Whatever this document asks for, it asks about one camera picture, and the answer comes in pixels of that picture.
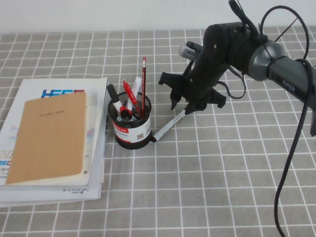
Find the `brown notebook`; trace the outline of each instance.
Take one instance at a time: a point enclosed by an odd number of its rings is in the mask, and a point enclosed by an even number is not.
[[[83,175],[86,93],[27,101],[7,185],[36,185]]]

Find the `black mesh pen holder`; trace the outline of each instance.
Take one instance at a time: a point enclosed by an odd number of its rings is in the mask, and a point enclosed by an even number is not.
[[[126,107],[128,101],[128,95],[126,92],[118,94],[119,100],[122,105]],[[138,107],[142,108],[142,93],[138,92],[136,97]],[[150,112],[152,110],[152,104],[147,96],[145,96],[145,116],[139,118],[137,121],[124,121],[118,120],[118,113],[113,105],[112,100],[109,102],[108,113],[113,120],[113,126],[115,131],[115,137],[118,144],[126,149],[135,150],[146,146],[151,138],[151,120]],[[132,109],[133,115],[137,114],[135,106]]]

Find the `white marker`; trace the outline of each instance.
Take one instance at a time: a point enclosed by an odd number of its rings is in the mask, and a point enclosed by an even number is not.
[[[170,128],[186,115],[186,110],[182,110],[176,117],[163,126],[153,137],[152,142],[158,141]]]
[[[136,77],[133,88],[132,88],[132,92],[136,99],[137,99],[137,95],[138,95],[138,91],[139,91],[141,83],[142,83],[142,78]],[[128,99],[127,101],[126,108],[130,111],[132,111],[133,109],[133,103],[131,102],[130,99]]]

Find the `table surface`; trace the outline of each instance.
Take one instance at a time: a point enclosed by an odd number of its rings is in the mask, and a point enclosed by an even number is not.
[[[275,39],[283,28],[266,28]],[[309,60],[316,65],[316,27],[309,27]],[[185,107],[170,110],[170,88],[162,72],[182,73],[178,55],[186,40],[201,44],[204,30],[98,32],[0,36],[0,128],[22,79],[108,77],[119,92],[133,83],[147,57],[147,95],[152,130]],[[301,58],[302,28],[280,43]],[[231,93],[241,81],[226,72]],[[277,185],[303,104],[271,81],[245,80],[240,100],[222,109],[208,105],[188,115],[161,141],[130,151],[110,127],[105,182],[93,201],[0,208],[1,237],[246,237],[278,236],[273,216]],[[224,87],[215,87],[227,95]],[[287,236],[316,236],[316,145],[309,134],[311,111],[280,197],[279,216]]]

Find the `red pencil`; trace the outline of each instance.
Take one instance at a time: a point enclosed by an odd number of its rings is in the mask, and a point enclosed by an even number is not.
[[[142,118],[145,116],[145,93],[146,93],[146,57],[143,57],[143,76],[142,76]]]

